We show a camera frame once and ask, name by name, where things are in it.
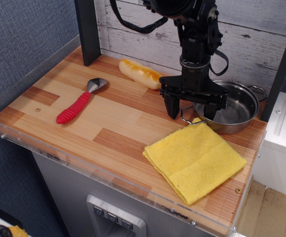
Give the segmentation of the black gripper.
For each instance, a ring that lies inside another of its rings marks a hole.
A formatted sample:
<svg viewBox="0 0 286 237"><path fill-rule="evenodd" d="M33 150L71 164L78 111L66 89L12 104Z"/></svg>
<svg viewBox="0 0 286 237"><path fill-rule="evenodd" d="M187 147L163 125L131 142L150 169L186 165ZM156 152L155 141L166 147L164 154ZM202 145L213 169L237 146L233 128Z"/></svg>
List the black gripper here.
<svg viewBox="0 0 286 237"><path fill-rule="evenodd" d="M229 90L210 79L210 59L204 59L201 63L181 59L180 64L181 75L160 78L160 94L168 116L175 119L180 100L186 100L204 104L204 117L214 120L216 111L226 108Z"/></svg>

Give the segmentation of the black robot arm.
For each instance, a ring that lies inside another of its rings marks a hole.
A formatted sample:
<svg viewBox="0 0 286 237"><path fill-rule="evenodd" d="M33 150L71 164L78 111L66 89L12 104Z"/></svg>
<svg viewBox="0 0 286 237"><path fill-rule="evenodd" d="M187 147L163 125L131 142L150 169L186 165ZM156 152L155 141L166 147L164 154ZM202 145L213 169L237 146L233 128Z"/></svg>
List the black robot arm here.
<svg viewBox="0 0 286 237"><path fill-rule="evenodd" d="M160 94L167 114L175 119L180 100L204 105L204 115L213 119L227 104L229 90L214 83L211 56L217 54L223 35L218 28L217 6L213 0L145 0L144 6L165 18L174 20L178 30L182 53L181 75L161 77Z"/></svg>

